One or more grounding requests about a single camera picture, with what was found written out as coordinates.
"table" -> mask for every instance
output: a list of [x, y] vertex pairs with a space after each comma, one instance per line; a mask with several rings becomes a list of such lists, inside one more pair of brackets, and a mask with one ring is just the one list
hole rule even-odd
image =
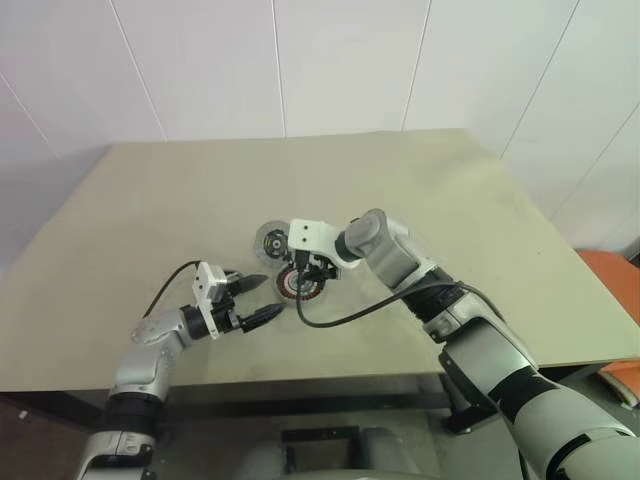
[[[462, 130], [114, 146], [0, 285], [0, 391], [103, 389], [129, 331], [179, 264], [276, 272], [256, 229], [294, 217], [345, 225], [379, 207], [452, 276], [486, 292], [543, 366], [640, 356], [640, 333], [500, 162]], [[158, 308], [191, 301], [190, 275]], [[388, 291], [365, 266], [308, 315], [331, 320]], [[275, 300], [263, 286], [242, 313]], [[440, 371], [439, 347], [400, 303], [349, 325], [269, 325], [202, 341], [175, 385]]]

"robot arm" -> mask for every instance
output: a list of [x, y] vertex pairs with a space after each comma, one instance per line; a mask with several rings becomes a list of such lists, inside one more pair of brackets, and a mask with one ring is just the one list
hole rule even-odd
[[[586, 397], [540, 375], [490, 301], [454, 282], [383, 211], [370, 210], [342, 231], [294, 220], [288, 244], [343, 268], [364, 259], [394, 293], [413, 292], [403, 301], [425, 332], [444, 344], [444, 370], [472, 404], [503, 415], [540, 478], [637, 478], [640, 444], [633, 432]], [[304, 265], [297, 267], [302, 271]]]
[[85, 445], [78, 480], [155, 478], [147, 467], [176, 359], [196, 340], [207, 336], [216, 340], [235, 329], [246, 333], [282, 312], [282, 304], [267, 305], [247, 318], [234, 311], [234, 297], [256, 288], [266, 278], [243, 277], [200, 262], [193, 283], [195, 306], [151, 314], [138, 323], [118, 367], [98, 431]]

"disc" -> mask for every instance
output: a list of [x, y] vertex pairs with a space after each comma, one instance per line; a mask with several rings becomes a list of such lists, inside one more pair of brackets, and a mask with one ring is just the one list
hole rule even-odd
[[[298, 288], [298, 272], [292, 265], [285, 266], [276, 277], [276, 289], [286, 302], [295, 302]], [[322, 293], [324, 282], [306, 280], [302, 284], [300, 296], [303, 302], [312, 300]]]
[[256, 232], [253, 249], [260, 260], [272, 268], [280, 268], [289, 260], [287, 240], [289, 224], [272, 220], [262, 225]]

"black cable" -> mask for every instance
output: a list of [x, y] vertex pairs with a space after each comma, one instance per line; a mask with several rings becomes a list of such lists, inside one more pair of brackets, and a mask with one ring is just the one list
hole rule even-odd
[[158, 291], [158, 293], [156, 294], [155, 298], [151, 301], [151, 304], [149, 305], [149, 307], [147, 308], [147, 310], [144, 312], [144, 315], [142, 315], [142, 318], [149, 316], [149, 314], [151, 313], [151, 311], [153, 310], [153, 307], [156, 306], [156, 303], [158, 303], [158, 300], [160, 300], [160, 297], [162, 297], [162, 294], [164, 293], [164, 291], [167, 289], [167, 287], [171, 284], [171, 282], [173, 281], [174, 278], [176, 278], [178, 276], [178, 274], [183, 271], [185, 268], [194, 265], [196, 268], [198, 268], [198, 265], [200, 264], [200, 260], [191, 260], [183, 265], [180, 265], [172, 274], [169, 278], [167, 278], [167, 280], [164, 282], [164, 284], [162, 285], [162, 287], [160, 287], [160, 290]]
[[529, 480], [529, 469], [527, 468], [527, 461], [522, 456], [522, 452], [518, 450], [518, 460], [520, 460], [520, 471], [522, 472], [522, 480]]
[[[302, 272], [298, 271], [298, 275], [301, 277]], [[371, 305], [370, 307], [360, 310], [359, 312], [353, 313], [351, 315], [340, 318], [338, 320], [333, 320], [331, 322], [316, 323], [309, 320], [304, 315], [304, 312], [302, 311], [302, 284], [303, 283], [304, 283], [303, 281], [302, 282], [298, 281], [298, 285], [296, 286], [296, 310], [298, 310], [298, 317], [300, 317], [300, 320], [302, 320], [302, 323], [313, 328], [331, 328], [331, 327], [338, 327], [340, 325], [344, 325], [345, 323], [349, 323], [360, 317], [364, 317], [365, 315], [375, 312], [376, 310], [380, 310], [381, 308], [386, 307], [390, 303], [393, 303], [396, 300], [400, 300], [401, 298], [404, 298], [407, 295], [411, 295], [412, 293], [416, 293], [416, 292], [426, 290], [428, 288], [433, 288], [433, 287], [460, 287], [463, 290], [467, 290], [469, 292], [475, 293], [480, 298], [482, 298], [482, 300], [484, 300], [487, 305], [489, 305], [489, 308], [493, 310], [493, 313], [495, 313], [498, 318], [504, 321], [502, 314], [500, 313], [500, 310], [498, 310], [498, 308], [489, 299], [489, 297], [487, 297], [484, 293], [482, 293], [477, 288], [472, 287], [471, 285], [467, 285], [464, 282], [433, 282], [433, 283], [420, 284], [420, 285], [415, 285], [413, 287], [409, 287], [399, 293], [396, 293], [395, 295], [391, 295], [390, 297], [387, 297], [381, 302], [378, 302], [374, 305]]]

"white wall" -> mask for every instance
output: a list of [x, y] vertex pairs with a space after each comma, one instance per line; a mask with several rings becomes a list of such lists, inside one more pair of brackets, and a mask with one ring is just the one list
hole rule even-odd
[[467, 127], [573, 245], [625, 250], [640, 236], [639, 13], [637, 0], [3, 0], [0, 272], [112, 142], [380, 129]]

